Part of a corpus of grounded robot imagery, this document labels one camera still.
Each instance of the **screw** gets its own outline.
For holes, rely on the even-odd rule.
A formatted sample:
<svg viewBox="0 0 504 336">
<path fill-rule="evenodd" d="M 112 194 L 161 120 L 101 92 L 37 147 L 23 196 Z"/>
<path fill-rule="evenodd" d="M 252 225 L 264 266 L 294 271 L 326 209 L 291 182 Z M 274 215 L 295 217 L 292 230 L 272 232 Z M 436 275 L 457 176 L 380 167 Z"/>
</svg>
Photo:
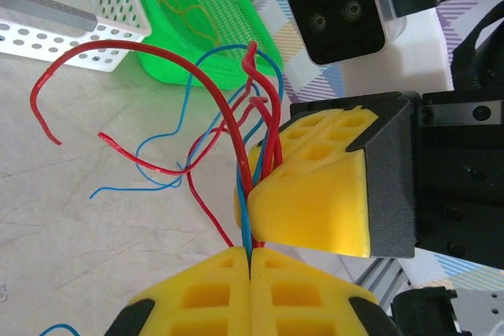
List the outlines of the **screw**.
<svg viewBox="0 0 504 336">
<path fill-rule="evenodd" d="M 462 218 L 464 218 L 464 212 L 461 211 L 457 206 L 448 206 L 447 215 L 452 220 L 461 220 Z"/>
<path fill-rule="evenodd" d="M 476 121 L 486 121 L 491 116 L 491 110 L 487 106 L 480 105 L 472 111 L 472 116 Z"/>
<path fill-rule="evenodd" d="M 447 251 L 451 256 L 462 257 L 465 255 L 465 248 L 457 242 L 448 242 Z"/>
</svg>

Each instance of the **green plastic basket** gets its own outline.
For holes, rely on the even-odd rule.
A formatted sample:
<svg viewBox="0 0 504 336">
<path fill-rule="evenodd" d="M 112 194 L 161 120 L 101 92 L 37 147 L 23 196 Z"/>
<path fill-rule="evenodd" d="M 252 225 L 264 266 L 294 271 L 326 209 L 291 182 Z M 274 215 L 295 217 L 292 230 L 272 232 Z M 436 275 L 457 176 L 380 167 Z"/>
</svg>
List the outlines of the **green plastic basket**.
<svg viewBox="0 0 504 336">
<path fill-rule="evenodd" d="M 250 0 L 141 1 L 152 26 L 152 34 L 144 39 L 145 43 L 171 50 L 196 62 L 215 46 L 247 44 L 254 40 L 262 51 L 283 68 L 280 52 Z M 197 7 L 194 5 L 201 6 L 213 22 L 202 8 L 195 9 Z M 180 10 L 185 11 L 192 6 L 193 9 L 180 15 Z M 245 50 L 214 54 L 206 59 L 202 69 L 220 89 L 235 89 L 246 80 L 246 74 L 240 66 L 244 54 Z M 189 74 L 181 67 L 149 54 L 139 53 L 139 59 L 144 69 L 155 79 L 164 83 L 186 84 Z M 265 75 L 275 73 L 260 57 L 257 59 L 257 67 Z"/>
</svg>

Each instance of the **black camera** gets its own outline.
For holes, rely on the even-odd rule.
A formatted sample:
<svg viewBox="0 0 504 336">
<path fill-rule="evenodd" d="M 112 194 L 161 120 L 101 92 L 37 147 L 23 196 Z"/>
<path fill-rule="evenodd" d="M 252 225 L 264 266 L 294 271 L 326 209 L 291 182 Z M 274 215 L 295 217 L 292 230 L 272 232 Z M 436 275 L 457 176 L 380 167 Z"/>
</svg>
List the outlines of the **black camera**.
<svg viewBox="0 0 504 336">
<path fill-rule="evenodd" d="M 388 0 L 288 0 L 317 65 L 380 52 L 391 39 Z"/>
</svg>

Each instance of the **camera lens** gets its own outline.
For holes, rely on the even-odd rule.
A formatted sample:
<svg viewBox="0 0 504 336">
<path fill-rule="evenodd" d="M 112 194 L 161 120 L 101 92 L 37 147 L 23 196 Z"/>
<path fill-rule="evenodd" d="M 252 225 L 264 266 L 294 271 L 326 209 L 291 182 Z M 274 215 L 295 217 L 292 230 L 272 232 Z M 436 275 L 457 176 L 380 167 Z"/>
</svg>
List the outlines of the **camera lens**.
<svg viewBox="0 0 504 336">
<path fill-rule="evenodd" d="M 344 14 L 345 17 L 350 21 L 358 20 L 362 14 L 362 7 L 355 0 L 350 0 L 345 5 Z"/>
<path fill-rule="evenodd" d="M 323 17 L 319 13 L 312 17 L 311 28 L 314 31 L 318 32 L 323 31 L 327 26 L 328 24 L 327 21 L 325 20 L 325 17 Z"/>
</svg>

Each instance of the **white perforated basket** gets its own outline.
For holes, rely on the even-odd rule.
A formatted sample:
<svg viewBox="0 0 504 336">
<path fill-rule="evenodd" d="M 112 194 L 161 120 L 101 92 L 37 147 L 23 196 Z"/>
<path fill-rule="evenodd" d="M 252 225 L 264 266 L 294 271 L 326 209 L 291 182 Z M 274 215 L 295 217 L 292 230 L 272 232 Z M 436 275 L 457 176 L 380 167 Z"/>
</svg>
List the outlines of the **white perforated basket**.
<svg viewBox="0 0 504 336">
<path fill-rule="evenodd" d="M 150 32 L 140 0 L 0 0 L 2 53 L 54 61 L 83 42 L 141 42 Z M 127 53 L 92 50 L 68 65 L 112 72 Z"/>
</svg>

